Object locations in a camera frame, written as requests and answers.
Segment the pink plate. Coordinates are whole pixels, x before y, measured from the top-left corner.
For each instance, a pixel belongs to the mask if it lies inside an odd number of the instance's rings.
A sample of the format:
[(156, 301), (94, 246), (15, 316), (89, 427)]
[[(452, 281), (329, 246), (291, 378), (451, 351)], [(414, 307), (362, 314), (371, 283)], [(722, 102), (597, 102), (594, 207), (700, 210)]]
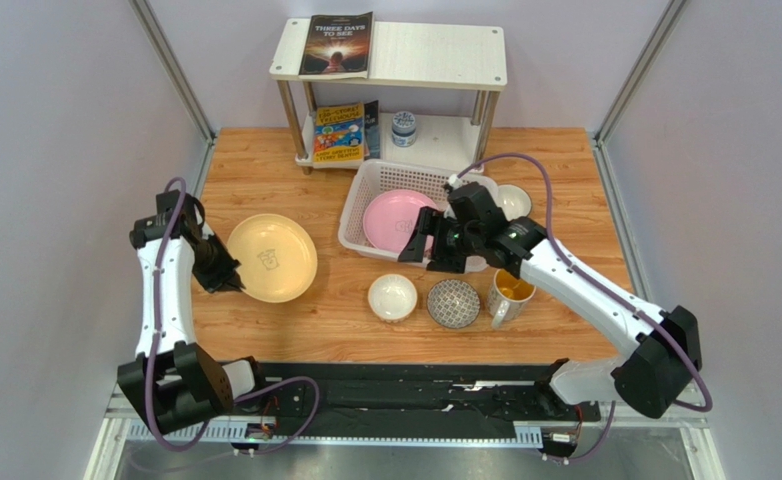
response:
[(374, 198), (362, 217), (366, 239), (375, 248), (399, 254), (416, 227), (422, 207), (437, 208), (425, 194), (396, 189)]

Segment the yellow plate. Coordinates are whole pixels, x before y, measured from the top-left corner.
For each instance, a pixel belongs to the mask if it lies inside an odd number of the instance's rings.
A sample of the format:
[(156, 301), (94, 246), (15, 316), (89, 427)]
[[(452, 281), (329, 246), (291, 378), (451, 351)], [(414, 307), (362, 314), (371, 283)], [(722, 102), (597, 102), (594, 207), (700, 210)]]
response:
[(251, 216), (232, 230), (227, 248), (240, 262), (242, 291), (262, 302), (285, 303), (304, 294), (318, 270), (307, 231), (283, 215)]

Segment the white plastic basket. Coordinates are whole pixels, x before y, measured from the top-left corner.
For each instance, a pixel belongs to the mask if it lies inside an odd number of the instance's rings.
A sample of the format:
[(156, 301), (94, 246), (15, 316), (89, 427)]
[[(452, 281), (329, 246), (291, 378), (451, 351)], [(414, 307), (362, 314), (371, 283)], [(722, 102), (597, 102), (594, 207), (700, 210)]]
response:
[(447, 208), (444, 189), (451, 170), (386, 160), (367, 160), (357, 170), (340, 217), (338, 240), (347, 249), (367, 258), (398, 260), (400, 251), (378, 246), (367, 234), (365, 219), (370, 205), (380, 196), (398, 190), (415, 192), (434, 203), (440, 211)]

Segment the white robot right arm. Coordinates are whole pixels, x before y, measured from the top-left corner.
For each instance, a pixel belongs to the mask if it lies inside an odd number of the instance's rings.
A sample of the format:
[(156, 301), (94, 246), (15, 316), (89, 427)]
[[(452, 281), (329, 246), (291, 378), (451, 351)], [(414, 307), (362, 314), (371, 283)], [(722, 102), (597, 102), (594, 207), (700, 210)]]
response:
[(448, 200), (445, 212), (420, 209), (399, 261), (462, 273), (468, 258), (481, 257), (560, 300), (617, 349), (610, 359), (554, 362), (538, 381), (546, 395), (567, 405), (622, 401), (659, 419), (697, 381), (699, 329), (689, 310), (666, 311), (622, 289), (569, 254), (544, 226), (507, 219), (476, 182), (450, 188)]

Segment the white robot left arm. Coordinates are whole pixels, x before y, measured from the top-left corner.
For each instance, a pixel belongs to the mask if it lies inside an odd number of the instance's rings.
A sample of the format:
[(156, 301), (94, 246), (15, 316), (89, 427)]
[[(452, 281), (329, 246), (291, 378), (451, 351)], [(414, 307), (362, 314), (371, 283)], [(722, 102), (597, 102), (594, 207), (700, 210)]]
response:
[(229, 412), (256, 385), (251, 358), (222, 364), (198, 343), (191, 284), (209, 293), (243, 287), (239, 261), (204, 221), (201, 202), (170, 190), (129, 233), (143, 277), (142, 328), (117, 383), (153, 432), (167, 435)]

